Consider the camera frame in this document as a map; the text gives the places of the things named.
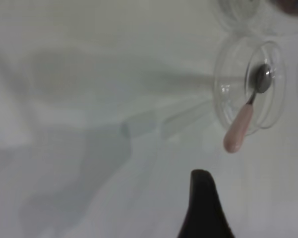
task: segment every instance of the metal spoon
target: metal spoon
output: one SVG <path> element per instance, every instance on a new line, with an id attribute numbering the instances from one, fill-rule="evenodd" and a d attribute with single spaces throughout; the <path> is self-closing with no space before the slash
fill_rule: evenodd
<path id="1" fill-rule="evenodd" d="M 224 138 L 224 148 L 229 153 L 235 153 L 241 148 L 253 115 L 253 102 L 257 93 L 265 93 L 270 88 L 273 72 L 268 64 L 263 64 L 254 72 L 253 77 L 254 92 L 238 113 Z"/>

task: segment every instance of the pink spoon handle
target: pink spoon handle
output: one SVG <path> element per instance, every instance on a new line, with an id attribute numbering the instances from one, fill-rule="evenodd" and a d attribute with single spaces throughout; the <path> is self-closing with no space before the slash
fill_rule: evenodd
<path id="1" fill-rule="evenodd" d="M 238 113 L 224 138 L 224 148 L 228 153 L 235 153 L 241 148 L 252 114 L 253 106 L 250 104 L 244 105 Z"/>

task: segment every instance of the clear plastic container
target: clear plastic container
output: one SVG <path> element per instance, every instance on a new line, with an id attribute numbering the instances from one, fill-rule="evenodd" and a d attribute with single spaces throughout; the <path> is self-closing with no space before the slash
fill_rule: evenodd
<path id="1" fill-rule="evenodd" d="M 210 0 L 224 28 L 260 35 L 298 33 L 298 0 Z"/>
<path id="2" fill-rule="evenodd" d="M 218 55 L 215 68 L 214 101 L 218 118 L 228 129 L 241 107 L 253 93 L 251 73 L 262 64 L 273 71 L 271 87 L 257 94 L 254 114 L 247 135 L 273 126 L 283 109 L 286 72 L 280 48 L 274 42 L 262 42 L 248 36 L 232 36 Z"/>

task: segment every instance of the white table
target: white table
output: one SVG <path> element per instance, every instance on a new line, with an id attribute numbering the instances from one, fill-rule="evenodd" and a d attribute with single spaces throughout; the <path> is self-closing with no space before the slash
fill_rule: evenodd
<path id="1" fill-rule="evenodd" d="M 0 238 L 176 237 L 193 169 L 236 237 L 298 237 L 298 35 L 283 116 L 228 155 L 205 3 L 0 1 Z"/>

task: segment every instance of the black object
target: black object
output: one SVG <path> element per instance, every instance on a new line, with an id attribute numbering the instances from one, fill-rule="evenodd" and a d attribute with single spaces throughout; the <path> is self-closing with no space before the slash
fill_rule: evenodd
<path id="1" fill-rule="evenodd" d="M 234 238 L 208 171 L 191 173 L 189 207 L 179 238 Z"/>

